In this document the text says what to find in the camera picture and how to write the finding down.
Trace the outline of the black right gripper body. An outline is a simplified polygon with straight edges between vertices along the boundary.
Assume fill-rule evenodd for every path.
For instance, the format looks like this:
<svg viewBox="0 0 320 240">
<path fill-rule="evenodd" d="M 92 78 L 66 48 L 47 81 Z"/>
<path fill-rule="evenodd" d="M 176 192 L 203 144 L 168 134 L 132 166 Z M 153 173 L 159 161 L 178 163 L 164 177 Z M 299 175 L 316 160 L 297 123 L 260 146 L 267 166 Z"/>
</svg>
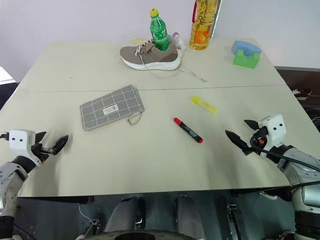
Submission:
<svg viewBox="0 0 320 240">
<path fill-rule="evenodd" d="M 254 152 L 261 152 L 267 144 L 268 129 L 266 126 L 259 128 L 251 137 L 250 145 Z"/>
</svg>

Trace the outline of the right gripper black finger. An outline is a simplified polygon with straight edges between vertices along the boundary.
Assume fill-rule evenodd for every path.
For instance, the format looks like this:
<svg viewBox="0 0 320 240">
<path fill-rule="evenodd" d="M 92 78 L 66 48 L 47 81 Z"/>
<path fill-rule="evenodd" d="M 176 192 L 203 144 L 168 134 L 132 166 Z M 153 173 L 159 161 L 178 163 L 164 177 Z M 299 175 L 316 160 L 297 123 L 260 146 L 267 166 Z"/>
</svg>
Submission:
<svg viewBox="0 0 320 240">
<path fill-rule="evenodd" d="M 255 120 L 245 119 L 244 122 L 254 131 L 257 131 L 259 127 L 259 123 Z"/>
<path fill-rule="evenodd" d="M 241 149 L 241 151 L 247 156 L 251 153 L 251 148 L 248 146 L 248 144 L 243 141 L 240 136 L 238 136 L 236 133 L 225 130 L 225 133 L 227 137 L 231 140 L 233 144 L 235 144 L 238 148 Z"/>
</svg>

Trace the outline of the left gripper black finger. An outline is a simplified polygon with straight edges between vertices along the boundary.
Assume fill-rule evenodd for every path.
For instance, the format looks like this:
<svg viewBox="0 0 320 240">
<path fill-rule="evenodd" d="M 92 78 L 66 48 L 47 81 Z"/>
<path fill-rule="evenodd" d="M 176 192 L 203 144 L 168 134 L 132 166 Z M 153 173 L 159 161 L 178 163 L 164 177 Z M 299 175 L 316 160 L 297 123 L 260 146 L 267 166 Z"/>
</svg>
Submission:
<svg viewBox="0 0 320 240">
<path fill-rule="evenodd" d="M 35 145 L 40 144 L 42 139 L 45 137 L 46 135 L 46 131 L 42 131 L 42 132 L 38 132 L 35 134 Z"/>
<path fill-rule="evenodd" d="M 69 139 L 68 135 L 60 137 L 57 142 L 54 144 L 54 146 L 49 148 L 42 147 L 40 149 L 40 152 L 43 154 L 51 154 L 51 155 L 57 155 L 67 144 Z"/>
</svg>

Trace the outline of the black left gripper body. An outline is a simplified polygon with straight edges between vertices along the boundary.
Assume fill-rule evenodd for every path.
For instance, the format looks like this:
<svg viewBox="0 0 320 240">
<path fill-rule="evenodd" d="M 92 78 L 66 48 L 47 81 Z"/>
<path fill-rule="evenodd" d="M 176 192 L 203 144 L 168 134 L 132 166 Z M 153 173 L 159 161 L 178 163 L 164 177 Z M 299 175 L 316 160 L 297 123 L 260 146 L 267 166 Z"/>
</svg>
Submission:
<svg viewBox="0 0 320 240">
<path fill-rule="evenodd" d="M 40 160 L 41 164 L 49 158 L 49 153 L 47 151 L 43 151 L 43 145 L 41 143 L 33 145 L 31 147 L 31 151 Z"/>
</svg>

